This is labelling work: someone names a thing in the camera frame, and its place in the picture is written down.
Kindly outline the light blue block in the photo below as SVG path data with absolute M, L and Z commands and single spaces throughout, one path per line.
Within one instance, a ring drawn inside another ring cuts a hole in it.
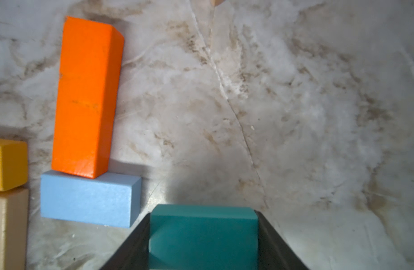
M 107 172 L 91 180 L 48 171 L 40 179 L 45 218 L 129 228 L 141 211 L 142 179 Z

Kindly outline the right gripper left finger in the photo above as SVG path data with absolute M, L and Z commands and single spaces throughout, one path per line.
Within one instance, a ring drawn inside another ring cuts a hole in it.
M 150 218 L 147 214 L 100 270 L 148 270 Z

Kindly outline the amber block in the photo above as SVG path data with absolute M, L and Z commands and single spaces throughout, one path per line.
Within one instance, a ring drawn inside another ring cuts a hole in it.
M 28 182 L 28 144 L 0 138 L 0 191 Z

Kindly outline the natural wood long block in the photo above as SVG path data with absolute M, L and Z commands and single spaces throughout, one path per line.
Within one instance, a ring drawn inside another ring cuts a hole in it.
M 0 192 L 0 270 L 25 268 L 29 190 Z

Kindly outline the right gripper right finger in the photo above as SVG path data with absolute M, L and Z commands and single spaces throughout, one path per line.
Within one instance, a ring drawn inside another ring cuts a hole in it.
M 262 212 L 258 217 L 258 269 L 259 270 L 308 270 L 279 235 Z

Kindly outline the orange block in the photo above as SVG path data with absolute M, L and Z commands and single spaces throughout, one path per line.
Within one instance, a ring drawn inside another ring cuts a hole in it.
M 95 179 L 109 167 L 124 37 L 68 16 L 63 29 L 51 168 Z

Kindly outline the teal small block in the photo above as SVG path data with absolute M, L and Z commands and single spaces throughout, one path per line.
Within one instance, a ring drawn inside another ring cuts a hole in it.
M 256 270 L 259 221 L 251 208 L 158 205 L 150 215 L 151 270 Z

